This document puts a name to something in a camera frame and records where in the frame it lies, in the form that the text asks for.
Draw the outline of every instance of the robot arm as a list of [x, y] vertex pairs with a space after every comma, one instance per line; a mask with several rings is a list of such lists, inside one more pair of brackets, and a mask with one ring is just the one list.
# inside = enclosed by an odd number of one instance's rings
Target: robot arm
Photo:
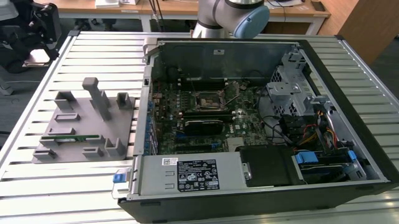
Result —
[[33, 0], [0, 0], [0, 41], [10, 49], [13, 60], [24, 66], [45, 66], [58, 54], [53, 49], [61, 34], [57, 7]]
[[269, 18], [264, 0], [200, 0], [194, 38], [253, 38]]

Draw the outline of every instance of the gray plastic block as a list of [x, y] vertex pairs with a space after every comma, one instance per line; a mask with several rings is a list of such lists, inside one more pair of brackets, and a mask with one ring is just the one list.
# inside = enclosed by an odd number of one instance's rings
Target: gray plastic block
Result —
[[80, 116], [77, 113], [60, 113], [60, 114], [56, 114], [53, 119], [56, 122], [78, 121]]
[[57, 154], [49, 148], [42, 148], [42, 149], [34, 150], [33, 156], [38, 160], [53, 160], [56, 158]]
[[[56, 139], [40, 139], [42, 145], [37, 147], [40, 153], [34, 154], [33, 163], [125, 159], [133, 107], [120, 108], [117, 97], [109, 98], [106, 111], [112, 119], [104, 121], [98, 110], [92, 107], [90, 100], [76, 98], [74, 101], [69, 101], [73, 113], [64, 113], [56, 109], [42, 134], [42, 137]], [[125, 102], [133, 105], [134, 98], [126, 98]], [[40, 150], [49, 149], [54, 153], [53, 157], [52, 154], [41, 154]]]
[[50, 147], [57, 147], [58, 142], [53, 139], [40, 139], [38, 141], [44, 147], [50, 148]]
[[133, 107], [129, 94], [126, 92], [117, 93], [116, 102], [118, 109], [130, 109]]
[[74, 134], [74, 129], [70, 127], [62, 127], [62, 128], [50, 128], [48, 135], [69, 135]]
[[105, 139], [101, 135], [97, 138], [86, 138], [85, 140], [90, 145], [105, 145]]
[[109, 155], [118, 156], [124, 153], [126, 149], [125, 146], [121, 144], [120, 139], [117, 138], [114, 145], [112, 144], [109, 139], [105, 140], [105, 150]]
[[98, 88], [98, 80], [94, 77], [86, 77], [82, 80], [82, 89], [85, 89], [92, 97], [92, 103], [94, 104], [96, 109], [101, 115], [102, 120], [110, 120], [110, 113], [108, 111], [106, 101], [104, 100], [104, 93], [101, 94]]
[[54, 103], [61, 111], [70, 112], [73, 111], [69, 102], [76, 101], [70, 91], [60, 91], [57, 92]]
[[84, 147], [81, 153], [86, 158], [104, 156], [104, 152], [100, 150], [100, 147]]

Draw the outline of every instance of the aluminum table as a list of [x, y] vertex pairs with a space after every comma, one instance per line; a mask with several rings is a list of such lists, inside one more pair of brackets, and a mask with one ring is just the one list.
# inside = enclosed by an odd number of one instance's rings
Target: aluminum table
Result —
[[[146, 37], [188, 37], [182, 33], [81, 32], [60, 49], [8, 141], [0, 151], [0, 224], [132, 224], [133, 218], [112, 199], [112, 177], [132, 164], [134, 125], [124, 161], [32, 164], [32, 153], [46, 128], [60, 90], [88, 97], [81, 81], [97, 77], [106, 96], [128, 92], [140, 97]], [[262, 35], [258, 38], [303, 38], [309, 41], [385, 153], [399, 167], [399, 102], [345, 41], [332, 36]], [[333, 209], [258, 216], [228, 217], [184, 223], [308, 224], [399, 223], [399, 189], [364, 196]]]

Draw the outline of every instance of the green circuit board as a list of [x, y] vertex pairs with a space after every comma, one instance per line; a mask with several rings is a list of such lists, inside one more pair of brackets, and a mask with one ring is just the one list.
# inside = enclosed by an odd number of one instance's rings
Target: green circuit board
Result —
[[[160, 92], [153, 94], [157, 154], [200, 153], [194, 150], [181, 152], [176, 148], [208, 145], [212, 145], [212, 152], [228, 152], [226, 139], [234, 137], [242, 138], [244, 145], [266, 144], [254, 108], [260, 88], [246, 88], [242, 84], [244, 81], [230, 81], [218, 91], [181, 91], [172, 84], [160, 83]], [[202, 110], [225, 110], [234, 118], [222, 124], [222, 131], [217, 135], [185, 136], [182, 126], [186, 120], [180, 118], [181, 112]]]

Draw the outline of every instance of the white sticker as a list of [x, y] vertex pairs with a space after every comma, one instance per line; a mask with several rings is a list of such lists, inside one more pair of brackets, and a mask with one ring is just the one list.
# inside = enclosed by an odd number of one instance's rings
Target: white sticker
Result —
[[218, 181], [209, 181], [209, 182], [205, 182], [205, 185], [217, 185], [218, 184]]
[[224, 55], [224, 50], [213, 50], [214, 55]]
[[120, 10], [122, 13], [138, 13], [137, 10]]
[[162, 158], [161, 159], [161, 165], [162, 166], [169, 166], [169, 165], [177, 165], [177, 158]]

